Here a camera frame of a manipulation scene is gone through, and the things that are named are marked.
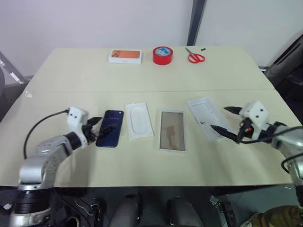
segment scissors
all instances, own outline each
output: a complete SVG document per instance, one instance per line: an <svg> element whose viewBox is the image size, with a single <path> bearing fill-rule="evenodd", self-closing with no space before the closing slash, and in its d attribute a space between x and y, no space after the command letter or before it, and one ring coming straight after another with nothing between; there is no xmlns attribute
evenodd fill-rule
<svg viewBox="0 0 303 227"><path fill-rule="evenodd" d="M197 53L192 53L188 48L185 47L185 49L187 50L187 52L189 52L189 56L188 56L188 60L193 63L193 64L197 64L200 62L204 62L205 61L205 57L203 55L197 54Z"/></svg>

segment smartphone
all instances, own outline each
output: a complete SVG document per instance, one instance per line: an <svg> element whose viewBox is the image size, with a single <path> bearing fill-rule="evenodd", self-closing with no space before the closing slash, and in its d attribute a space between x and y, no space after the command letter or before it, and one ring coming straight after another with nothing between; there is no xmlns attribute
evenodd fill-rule
<svg viewBox="0 0 303 227"><path fill-rule="evenodd" d="M106 110L100 127L103 131L108 126L113 126L113 131L102 139L97 139L97 147L115 148L118 145L124 112L121 110Z"/></svg>

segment cable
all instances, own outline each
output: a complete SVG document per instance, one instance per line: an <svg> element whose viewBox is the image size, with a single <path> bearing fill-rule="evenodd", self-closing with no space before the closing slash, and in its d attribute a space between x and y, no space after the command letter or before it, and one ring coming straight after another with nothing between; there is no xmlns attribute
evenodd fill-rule
<svg viewBox="0 0 303 227"><path fill-rule="evenodd" d="M257 139L257 140L250 140L250 141L243 141L243 140L240 140L239 142L240 143L245 143L245 144L248 144L248 143L259 143L259 142L262 142L262 141L266 141L266 140L271 140L272 138L276 137L276 136L280 136L282 134L285 134L285 133L288 133L290 131L294 131L294 130L297 130L297 129L303 129L303 126L296 126L296 127L292 127L290 129L286 129L286 130L283 130L281 132L278 132L276 134L273 134L271 136L266 136L266 137L263 137L263 138L260 138L260 139Z"/></svg>
<svg viewBox="0 0 303 227"><path fill-rule="evenodd" d="M301 156L303 156L303 153L298 154L298 155L294 155L294 156L290 156L290 157L286 158L286 159L281 163L282 169L284 169L284 171L287 172L287 173L289 174L288 169L286 169L286 167L285 167L285 163L286 163L286 162L289 162L290 160L296 159L297 157L301 157Z"/></svg>
<svg viewBox="0 0 303 227"><path fill-rule="evenodd" d="M48 115L47 117L42 118L40 121L38 121L38 122L32 127L32 129L29 131L29 133L27 134L27 137L25 138L25 141L24 141L24 145L23 145L23 157L24 157L24 159L27 159L27 141L28 141L28 139L29 139L30 134L31 134L31 133L33 132L33 130L35 129L35 127L37 127L38 124L40 124L42 121L46 120L47 118L50 118L50 117L53 117L53 116L56 116L56 115L59 115L59 114L62 114L62 113L68 113L68 111L69 111L69 110L63 110L63 111L60 111L60 112L57 112L57 113Z"/></svg>
<svg viewBox="0 0 303 227"><path fill-rule="evenodd" d="M71 205L68 201L66 201L65 199L63 199L62 196L58 192L56 192L56 190L54 188L53 188L53 191L54 191L54 193L57 196L59 196L59 198L61 199L61 201L63 203L65 203L65 205L70 206L71 208L73 208L74 211L76 211L78 214L80 214L85 219L85 221L87 222L88 226L91 227L89 220L87 219L87 217L85 217L84 214L82 214L80 211L78 211L77 208L75 208L73 205Z"/></svg>
<svg viewBox="0 0 303 227"><path fill-rule="evenodd" d="M85 210L85 212L87 213L87 215L90 215L90 216L93 216L94 214L90 214L88 211L87 211L87 209L85 208L85 207L83 207L83 206L81 206L81 205L79 205L78 203L77 203L77 201L76 201L76 198L74 197L74 201L75 201L75 204L78 206L78 207L80 207L80 208L82 208L82 209L84 209Z"/></svg>
<svg viewBox="0 0 303 227"><path fill-rule="evenodd" d="M81 200L81 202L83 202L83 203L85 203L88 207L90 207L90 205L87 203L87 202L85 202L81 197L77 197L79 200Z"/></svg>

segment wall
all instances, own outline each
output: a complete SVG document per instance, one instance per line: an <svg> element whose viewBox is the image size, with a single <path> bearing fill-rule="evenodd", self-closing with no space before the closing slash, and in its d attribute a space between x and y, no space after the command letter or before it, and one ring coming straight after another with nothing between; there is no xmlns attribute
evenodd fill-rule
<svg viewBox="0 0 303 227"><path fill-rule="evenodd" d="M189 0L8 0L0 4L0 50L33 75L56 47L186 45Z"/></svg>
<svg viewBox="0 0 303 227"><path fill-rule="evenodd" d="M303 0L207 0L196 45L239 45L269 66L303 32Z"/></svg>
<svg viewBox="0 0 303 227"><path fill-rule="evenodd" d="M56 47L186 45L191 0L7 0L0 50L33 75ZM269 65L303 29L303 0L208 0L196 45L241 45Z"/></svg>

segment floor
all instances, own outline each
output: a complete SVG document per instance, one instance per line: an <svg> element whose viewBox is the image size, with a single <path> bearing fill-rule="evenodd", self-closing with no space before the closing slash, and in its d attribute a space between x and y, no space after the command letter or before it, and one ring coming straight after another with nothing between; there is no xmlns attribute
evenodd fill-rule
<svg viewBox="0 0 303 227"><path fill-rule="evenodd" d="M294 100L285 100L285 102L296 115L301 124L303 124L303 102Z"/></svg>
<svg viewBox="0 0 303 227"><path fill-rule="evenodd" d="M235 193L218 197L221 201L229 201L240 225L254 213L284 205L297 205L294 185L279 185L249 192ZM227 227L225 217L219 213L223 227Z"/></svg>
<svg viewBox="0 0 303 227"><path fill-rule="evenodd" d="M102 200L106 203L106 215L103 226L107 227L110 218L123 198L132 193L140 193L143 197L143 214L139 226L164 225L166 202L174 196L186 198L196 209L204 227L227 227L226 219L210 202L208 187L124 187L124 188L91 188L85 191L82 199L88 204ZM16 190L0 191L0 204L3 206L14 200ZM73 198L63 196L68 202L76 206ZM248 192L235 193L217 197L220 201L229 201L235 212L238 225L251 217L256 212L265 212L271 208L282 205L296 205L296 195L293 185L272 186ZM56 219L63 219L62 204L58 197L55 198ZM8 226L9 216L0 214L0 227Z"/></svg>

